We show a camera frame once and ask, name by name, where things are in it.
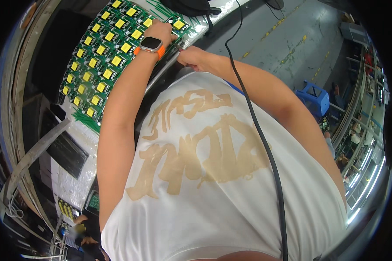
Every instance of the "smartwatch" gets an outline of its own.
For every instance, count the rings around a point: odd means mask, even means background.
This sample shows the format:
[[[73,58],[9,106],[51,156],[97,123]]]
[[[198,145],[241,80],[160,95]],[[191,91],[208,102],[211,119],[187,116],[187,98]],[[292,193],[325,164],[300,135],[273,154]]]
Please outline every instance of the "smartwatch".
[[[135,48],[134,54],[137,55],[141,49],[150,53],[158,53],[158,60],[160,60],[166,52],[166,49],[162,45],[162,40],[151,36],[147,36],[142,40],[139,48]]]

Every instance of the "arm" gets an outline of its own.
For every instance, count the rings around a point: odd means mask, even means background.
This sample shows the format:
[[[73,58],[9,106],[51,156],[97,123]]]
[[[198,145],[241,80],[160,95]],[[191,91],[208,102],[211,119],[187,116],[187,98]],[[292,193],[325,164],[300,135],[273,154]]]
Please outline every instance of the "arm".
[[[86,215],[80,215],[78,218],[74,219],[73,222],[74,224],[80,224],[81,222],[88,220],[89,218]]]
[[[230,59],[210,54],[197,47],[180,53],[178,61],[196,71],[207,71],[241,89]],[[276,118],[280,124],[316,159],[335,182],[345,202],[345,190],[340,171],[332,158],[312,114],[280,79],[254,66],[235,61],[235,67],[251,100]]]
[[[171,25],[154,19],[145,36],[161,39],[167,47],[176,37]],[[135,154],[134,122],[158,54],[139,52],[116,81],[106,103],[97,150],[100,230],[121,200]]]

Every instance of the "concrete floor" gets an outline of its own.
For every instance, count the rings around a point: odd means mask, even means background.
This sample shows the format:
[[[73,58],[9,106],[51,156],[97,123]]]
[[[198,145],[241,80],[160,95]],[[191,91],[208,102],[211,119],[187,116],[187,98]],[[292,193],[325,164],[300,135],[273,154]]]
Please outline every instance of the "concrete floor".
[[[283,21],[266,5],[244,17],[229,43],[234,59],[273,73],[292,90],[302,89],[303,80],[323,87],[343,43],[338,28],[341,13],[317,0],[285,0],[282,11]],[[273,12],[283,17],[280,11]],[[238,25],[216,38],[206,51],[228,56],[225,41]]]

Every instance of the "orange watch strap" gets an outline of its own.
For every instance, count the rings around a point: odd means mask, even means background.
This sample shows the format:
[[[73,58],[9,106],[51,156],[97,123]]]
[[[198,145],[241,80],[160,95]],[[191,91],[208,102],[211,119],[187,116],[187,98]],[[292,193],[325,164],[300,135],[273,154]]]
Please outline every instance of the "orange watch strap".
[[[141,48],[138,46],[135,48],[134,50],[134,55],[138,55],[138,53],[141,51]],[[164,48],[164,46],[162,45],[160,47],[160,49],[157,50],[158,53],[158,60],[161,60],[162,56],[164,55],[164,53],[166,52],[166,49]]]

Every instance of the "hand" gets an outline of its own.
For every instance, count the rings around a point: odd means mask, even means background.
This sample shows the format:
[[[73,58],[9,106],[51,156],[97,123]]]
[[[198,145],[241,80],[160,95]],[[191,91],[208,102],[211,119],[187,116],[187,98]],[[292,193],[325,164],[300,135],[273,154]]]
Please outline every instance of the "hand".
[[[162,40],[162,45],[167,48],[172,41],[177,39],[176,35],[171,34],[171,24],[162,23],[160,20],[155,18],[152,20],[152,25],[145,30],[144,36],[151,36]]]
[[[178,55],[177,61],[184,66],[190,66],[195,71],[209,71],[208,53],[198,47],[189,46]]]

